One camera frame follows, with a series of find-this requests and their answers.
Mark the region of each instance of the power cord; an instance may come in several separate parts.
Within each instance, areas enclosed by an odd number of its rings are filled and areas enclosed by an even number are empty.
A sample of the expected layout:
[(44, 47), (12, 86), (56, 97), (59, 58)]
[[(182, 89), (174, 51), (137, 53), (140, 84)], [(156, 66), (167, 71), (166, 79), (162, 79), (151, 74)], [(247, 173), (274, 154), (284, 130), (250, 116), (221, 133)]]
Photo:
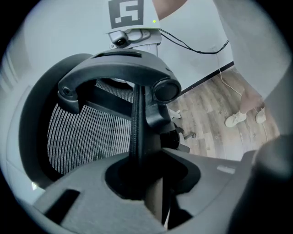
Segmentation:
[(224, 48), (225, 48), (225, 47), (228, 45), (228, 43), (229, 43), (229, 41), (227, 40), (227, 41), (225, 42), (225, 44), (222, 46), (222, 48), (221, 48), (220, 50), (218, 50), (218, 51), (215, 51), (215, 52), (202, 52), (202, 51), (199, 51), (199, 50), (194, 50), (193, 48), (191, 48), (190, 46), (188, 46), (185, 42), (181, 41), (180, 39), (178, 39), (177, 37), (173, 36), (171, 33), (167, 32), (167, 31), (165, 31), (165, 30), (163, 30), (163, 29), (160, 29), (160, 31), (162, 31), (162, 32), (164, 32), (164, 33), (170, 35), (170, 36), (173, 37), (173, 38), (175, 38), (177, 41), (183, 43), (186, 47), (183, 46), (183, 45), (181, 45), (181, 44), (179, 44), (179, 43), (177, 43), (177, 42), (175, 42), (175, 41), (173, 41), (173, 40), (171, 40), (169, 37), (167, 37), (166, 35), (164, 35), (164, 34), (161, 33), (161, 35), (162, 35), (164, 38), (168, 39), (169, 41), (171, 41), (171, 42), (175, 43), (176, 45), (179, 45), (179, 46), (181, 46), (181, 47), (183, 47), (183, 48), (185, 48), (185, 49), (188, 49), (188, 50), (190, 50), (190, 51), (193, 51), (193, 52), (196, 52), (196, 53), (200, 53), (200, 54), (217, 54), (217, 53), (221, 52), (222, 50), (224, 50)]

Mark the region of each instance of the white sneaker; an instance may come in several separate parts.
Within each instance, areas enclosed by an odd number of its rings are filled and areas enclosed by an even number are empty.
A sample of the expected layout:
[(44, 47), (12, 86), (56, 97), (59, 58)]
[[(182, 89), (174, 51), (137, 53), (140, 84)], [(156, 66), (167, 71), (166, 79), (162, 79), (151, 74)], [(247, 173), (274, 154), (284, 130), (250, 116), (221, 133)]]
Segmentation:
[(255, 121), (257, 123), (263, 123), (264, 121), (266, 121), (266, 112), (264, 108), (260, 112), (257, 113), (255, 117)]
[(230, 116), (225, 121), (225, 125), (228, 128), (234, 127), (237, 123), (242, 122), (246, 119), (246, 114), (242, 114), (240, 111), (237, 112), (235, 115)]

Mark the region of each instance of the person's leg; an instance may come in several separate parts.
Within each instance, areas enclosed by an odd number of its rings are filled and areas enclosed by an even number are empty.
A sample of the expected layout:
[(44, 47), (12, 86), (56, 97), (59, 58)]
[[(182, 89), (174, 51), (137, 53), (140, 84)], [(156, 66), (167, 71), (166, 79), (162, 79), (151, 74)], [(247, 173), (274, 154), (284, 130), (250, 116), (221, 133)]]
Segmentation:
[(263, 100), (260, 94), (244, 80), (244, 92), (241, 97), (239, 111), (236, 114), (227, 118), (225, 121), (225, 125), (228, 128), (234, 127), (237, 123), (246, 120), (246, 113), (248, 111), (252, 110), (253, 108), (259, 107), (262, 104)]
[(246, 114), (263, 103), (262, 97), (250, 85), (245, 85), (244, 88), (239, 107), (242, 114)]

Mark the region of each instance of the laminate flooring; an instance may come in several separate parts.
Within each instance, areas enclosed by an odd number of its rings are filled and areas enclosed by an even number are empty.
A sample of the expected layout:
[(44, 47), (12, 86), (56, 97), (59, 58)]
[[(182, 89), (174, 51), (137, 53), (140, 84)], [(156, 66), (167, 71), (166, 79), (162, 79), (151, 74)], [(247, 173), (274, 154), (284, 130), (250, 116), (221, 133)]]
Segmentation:
[[(222, 72), (223, 80), (242, 93), (242, 77), (232, 67)], [(227, 87), (217, 75), (170, 103), (169, 108), (180, 110), (184, 135), (196, 133), (186, 140), (191, 154), (213, 158), (241, 160), (243, 154), (259, 149), (266, 141), (279, 136), (271, 116), (262, 125), (255, 121), (256, 111), (248, 112), (247, 119), (233, 128), (225, 120), (239, 110), (241, 96)]]

